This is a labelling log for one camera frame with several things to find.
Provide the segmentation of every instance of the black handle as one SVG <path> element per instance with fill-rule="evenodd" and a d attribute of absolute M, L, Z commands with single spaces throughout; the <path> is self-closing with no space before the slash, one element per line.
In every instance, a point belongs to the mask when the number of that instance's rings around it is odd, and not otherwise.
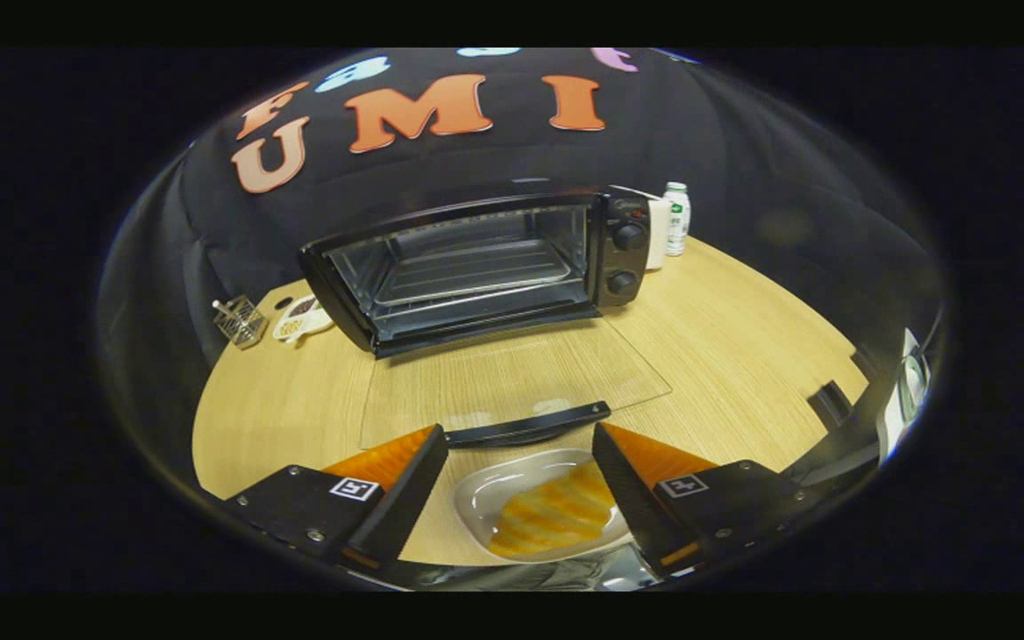
<path fill-rule="evenodd" d="M 522 421 L 501 422 L 499 425 L 475 427 L 447 432 L 450 449 L 480 449 L 488 446 L 521 446 L 552 440 L 571 429 L 601 421 L 610 415 L 606 401 L 556 411 L 555 414 L 534 416 Z"/>

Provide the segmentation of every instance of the bread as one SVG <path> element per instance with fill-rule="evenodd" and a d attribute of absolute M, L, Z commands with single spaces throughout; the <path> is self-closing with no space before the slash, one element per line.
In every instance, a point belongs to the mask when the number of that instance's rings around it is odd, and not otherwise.
<path fill-rule="evenodd" d="M 488 551 L 526 556 L 595 540 L 610 519 L 614 498 L 594 462 L 509 499 Z"/>

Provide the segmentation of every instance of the oven knob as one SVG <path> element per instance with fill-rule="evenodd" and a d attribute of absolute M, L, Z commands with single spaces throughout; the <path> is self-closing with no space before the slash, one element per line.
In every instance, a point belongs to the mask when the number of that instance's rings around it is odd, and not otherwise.
<path fill-rule="evenodd" d="M 637 292 L 638 275 L 630 271 L 618 271 L 606 280 L 606 288 L 614 295 L 630 296 Z"/>
<path fill-rule="evenodd" d="M 614 246 L 623 251 L 641 250 L 646 247 L 646 229 L 638 224 L 624 224 L 614 231 Z"/>

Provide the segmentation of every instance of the small wire rack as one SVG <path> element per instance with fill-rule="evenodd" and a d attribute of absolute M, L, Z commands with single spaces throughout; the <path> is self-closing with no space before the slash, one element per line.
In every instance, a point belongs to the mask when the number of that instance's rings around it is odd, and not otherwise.
<path fill-rule="evenodd" d="M 263 337 L 267 318 L 255 308 L 247 296 L 236 297 L 226 304 L 219 301 L 212 305 L 216 308 L 215 324 L 219 331 L 239 348 L 248 348 Z"/>

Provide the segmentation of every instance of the letter m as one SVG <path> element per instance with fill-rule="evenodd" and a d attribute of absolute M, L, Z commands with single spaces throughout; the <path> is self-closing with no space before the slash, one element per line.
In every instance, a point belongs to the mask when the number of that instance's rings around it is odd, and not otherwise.
<path fill-rule="evenodd" d="M 439 78 L 416 100 L 393 89 L 379 89 L 350 97 L 346 109 L 356 114 L 358 130 L 357 140 L 350 145 L 350 152 L 361 154 L 393 143 L 394 134 L 387 133 L 386 122 L 398 133 L 414 140 L 421 135 L 434 114 L 437 114 L 437 122 L 429 130 L 437 135 L 488 129 L 493 121 L 480 114 L 480 102 L 476 96 L 476 88 L 483 81 L 484 77 L 476 74 Z"/>

